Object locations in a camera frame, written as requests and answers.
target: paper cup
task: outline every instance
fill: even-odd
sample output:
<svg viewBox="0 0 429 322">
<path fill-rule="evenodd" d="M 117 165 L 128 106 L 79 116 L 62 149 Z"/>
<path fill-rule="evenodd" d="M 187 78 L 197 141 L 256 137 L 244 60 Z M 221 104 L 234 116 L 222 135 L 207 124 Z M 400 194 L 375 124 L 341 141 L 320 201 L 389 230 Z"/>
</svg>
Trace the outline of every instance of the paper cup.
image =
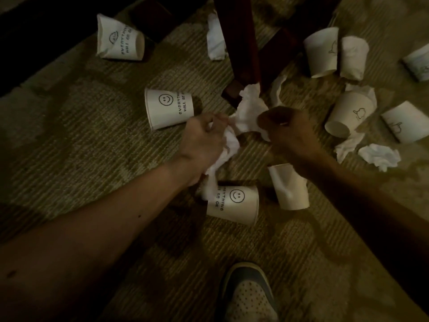
<svg viewBox="0 0 429 322">
<path fill-rule="evenodd" d="M 141 32 L 102 14 L 97 15 L 97 55 L 104 59 L 141 61 L 145 53 L 145 37 Z"/>
<path fill-rule="evenodd" d="M 207 215 L 253 226 L 259 212 L 256 186 L 219 186 L 215 200 L 207 205 Z"/>
<path fill-rule="evenodd" d="M 152 130 L 186 122 L 193 116 L 189 93 L 145 89 L 146 112 Z"/>
<path fill-rule="evenodd" d="M 304 40 L 312 78 L 330 75 L 337 70 L 338 27 L 325 28 Z"/>
<path fill-rule="evenodd" d="M 280 208 L 301 210 L 310 206 L 307 180 L 295 172 L 291 164 L 271 166 L 268 171 Z"/>
<path fill-rule="evenodd" d="M 340 76 L 351 80 L 362 80 L 368 52 L 369 45 L 366 40 L 355 36 L 342 38 Z"/>
<path fill-rule="evenodd" d="M 381 114 L 401 143 L 411 143 L 429 136 L 429 118 L 408 101 Z"/>
<path fill-rule="evenodd" d="M 371 99 L 355 91 L 346 91 L 338 98 L 334 110 L 325 124 L 325 130 L 339 138 L 348 138 L 376 106 Z"/>
<path fill-rule="evenodd" d="M 419 81 L 429 80 L 429 44 L 402 59 Z"/>
</svg>

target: shoe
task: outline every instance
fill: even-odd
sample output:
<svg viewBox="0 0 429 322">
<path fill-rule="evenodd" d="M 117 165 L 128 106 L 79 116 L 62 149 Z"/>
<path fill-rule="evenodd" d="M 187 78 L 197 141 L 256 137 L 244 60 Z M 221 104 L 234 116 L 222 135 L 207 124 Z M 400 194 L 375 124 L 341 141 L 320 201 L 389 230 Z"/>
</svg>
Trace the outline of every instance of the shoe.
<svg viewBox="0 0 429 322">
<path fill-rule="evenodd" d="M 278 312 L 267 277 L 251 262 L 233 265 L 223 277 L 216 321 L 275 322 Z"/>
</svg>

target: floor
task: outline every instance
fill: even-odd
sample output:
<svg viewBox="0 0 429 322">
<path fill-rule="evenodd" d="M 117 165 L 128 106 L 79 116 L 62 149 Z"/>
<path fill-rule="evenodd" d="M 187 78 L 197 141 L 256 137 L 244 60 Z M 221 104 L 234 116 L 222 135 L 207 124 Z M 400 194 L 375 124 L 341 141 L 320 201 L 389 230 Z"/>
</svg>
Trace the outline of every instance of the floor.
<svg viewBox="0 0 429 322">
<path fill-rule="evenodd" d="M 263 46 L 301 0 L 252 0 Z M 96 34 L 0 99 L 0 242 L 118 188 L 175 152 L 184 125 L 151 132 L 144 88 L 182 90 L 204 111 L 233 113 L 220 94 L 232 79 L 228 59 L 207 56 L 208 2 L 163 42 L 148 44 L 141 63 L 95 57 Z M 118 19 L 128 22 L 127 11 Z M 380 173 L 356 153 L 343 165 L 374 181 L 429 219 L 429 140 L 399 144 L 379 114 L 409 100 L 429 114 L 429 84 L 416 83 L 398 60 L 429 42 L 429 0 L 343 0 L 340 36 L 370 45 L 363 85 L 376 88 L 378 109 L 359 131 L 363 145 L 399 149 L 397 169 Z M 323 121 L 347 82 L 308 77 L 302 56 L 285 70 L 281 99 L 306 109 L 324 148 L 339 139 Z M 258 263 L 271 281 L 284 321 L 429 321 L 388 275 L 354 230 L 309 183 L 311 206 L 281 211 L 266 165 L 278 160 L 259 135 L 220 171 L 221 181 L 257 185 L 255 227 L 206 217 L 182 192 L 142 234 L 94 296 L 79 321 L 207 321 L 218 283 L 239 260 Z"/>
</svg>

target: white tissue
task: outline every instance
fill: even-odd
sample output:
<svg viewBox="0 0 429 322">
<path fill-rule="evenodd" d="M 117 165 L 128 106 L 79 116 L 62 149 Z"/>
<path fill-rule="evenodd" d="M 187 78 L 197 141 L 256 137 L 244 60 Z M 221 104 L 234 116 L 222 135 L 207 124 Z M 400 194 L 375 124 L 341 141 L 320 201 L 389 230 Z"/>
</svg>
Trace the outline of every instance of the white tissue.
<svg viewBox="0 0 429 322">
<path fill-rule="evenodd" d="M 231 126 L 228 126 L 225 129 L 225 133 L 223 134 L 223 136 L 225 137 L 227 144 L 223 148 L 222 154 L 217 159 L 217 161 L 206 171 L 206 175 L 208 175 L 208 179 L 202 187 L 202 194 L 201 194 L 201 198 L 205 201 L 211 201 L 216 198 L 216 193 L 217 193 L 216 171 L 223 164 L 225 164 L 231 157 L 233 157 L 233 155 L 235 155 L 240 148 L 239 140 L 237 139 L 234 133 L 234 130 L 232 129 Z"/>
<path fill-rule="evenodd" d="M 337 154 L 337 162 L 342 163 L 347 154 L 356 149 L 357 145 L 360 144 L 364 136 L 364 133 L 352 132 L 346 141 L 335 146 L 334 151 Z"/>
<path fill-rule="evenodd" d="M 354 91 L 367 96 L 374 103 L 374 107 L 377 107 L 377 97 L 375 96 L 375 90 L 373 87 L 370 87 L 370 86 L 361 87 L 361 86 L 346 84 L 346 91 Z"/>
<path fill-rule="evenodd" d="M 214 60 L 225 59 L 225 39 L 223 39 L 223 33 L 221 23 L 217 14 L 211 13 L 208 15 L 208 33 L 207 33 L 207 52 L 208 57 Z"/>
<path fill-rule="evenodd" d="M 398 167 L 401 161 L 400 153 L 397 149 L 392 150 L 386 146 L 380 146 L 372 143 L 358 151 L 366 162 L 374 164 L 380 172 L 387 172 L 388 167 Z"/>
<path fill-rule="evenodd" d="M 236 135 L 244 132 L 256 131 L 261 133 L 262 138 L 270 141 L 267 131 L 258 126 L 258 116 L 268 111 L 265 102 L 259 98 L 261 88 L 259 84 L 247 85 L 241 92 L 240 96 L 243 97 L 237 107 L 237 111 L 231 115 L 230 122 L 235 128 Z"/>
<path fill-rule="evenodd" d="M 280 91 L 282 90 L 282 83 L 285 82 L 287 79 L 287 75 L 279 75 L 276 80 L 272 82 L 271 85 L 271 92 L 270 92 L 270 98 L 271 98 L 271 104 L 275 106 L 284 106 L 282 101 L 280 100 Z"/>
</svg>

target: carpet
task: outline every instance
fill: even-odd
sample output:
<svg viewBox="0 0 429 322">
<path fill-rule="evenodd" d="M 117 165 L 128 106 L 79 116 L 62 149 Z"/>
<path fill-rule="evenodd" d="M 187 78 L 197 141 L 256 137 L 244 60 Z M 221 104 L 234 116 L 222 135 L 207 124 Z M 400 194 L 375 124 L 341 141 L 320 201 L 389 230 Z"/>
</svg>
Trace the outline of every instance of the carpet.
<svg viewBox="0 0 429 322">
<path fill-rule="evenodd" d="M 302 0 L 252 0 L 262 47 Z M 221 98 L 233 78 L 229 60 L 207 56 L 208 2 L 161 43 L 148 43 L 141 63 L 95 57 L 92 35 L 0 99 L 0 241 L 62 215 L 166 161 L 184 125 L 150 131 L 144 89 L 182 90 L 204 111 L 233 113 Z M 117 18 L 129 22 L 127 10 Z M 429 114 L 429 85 L 416 83 L 398 60 L 429 42 L 429 0 L 343 0 L 340 37 L 370 45 L 362 84 L 376 88 L 378 109 L 359 127 L 362 145 L 399 149 L 397 169 L 380 173 L 355 153 L 343 165 L 371 179 L 429 219 L 429 142 L 400 145 L 380 113 L 409 100 Z M 340 143 L 323 128 L 346 80 L 311 79 L 303 56 L 283 103 L 309 112 L 326 151 Z M 263 95 L 270 106 L 267 95 Z M 151 224 L 75 320 L 208 321 L 224 272 L 237 261 L 261 266 L 282 321 L 429 321 L 359 236 L 311 183 L 311 206 L 281 211 L 266 169 L 279 159 L 260 135 L 240 136 L 238 155 L 219 172 L 224 184 L 257 185 L 259 219 L 246 227 L 206 217 L 187 190 Z"/>
</svg>

